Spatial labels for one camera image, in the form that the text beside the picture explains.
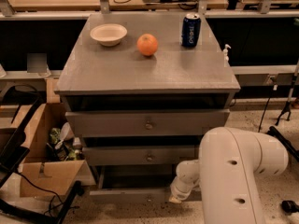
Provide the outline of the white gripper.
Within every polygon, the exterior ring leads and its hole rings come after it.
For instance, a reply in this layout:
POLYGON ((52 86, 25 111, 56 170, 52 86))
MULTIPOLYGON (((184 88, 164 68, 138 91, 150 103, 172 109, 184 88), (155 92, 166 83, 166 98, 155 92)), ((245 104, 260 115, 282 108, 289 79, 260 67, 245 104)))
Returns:
POLYGON ((181 203, 199 184, 199 160, 182 161, 177 165, 176 176, 170 185, 170 203, 181 203))

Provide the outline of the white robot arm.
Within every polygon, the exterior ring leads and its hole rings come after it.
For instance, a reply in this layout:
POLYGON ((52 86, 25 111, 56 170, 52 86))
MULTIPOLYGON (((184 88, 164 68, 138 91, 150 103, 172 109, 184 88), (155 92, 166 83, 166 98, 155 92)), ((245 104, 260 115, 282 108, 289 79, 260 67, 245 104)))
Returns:
POLYGON ((182 161, 169 201, 181 203, 201 190, 205 224, 265 224, 255 175, 280 175, 286 148, 264 133, 219 127, 202 138, 196 160, 182 161))

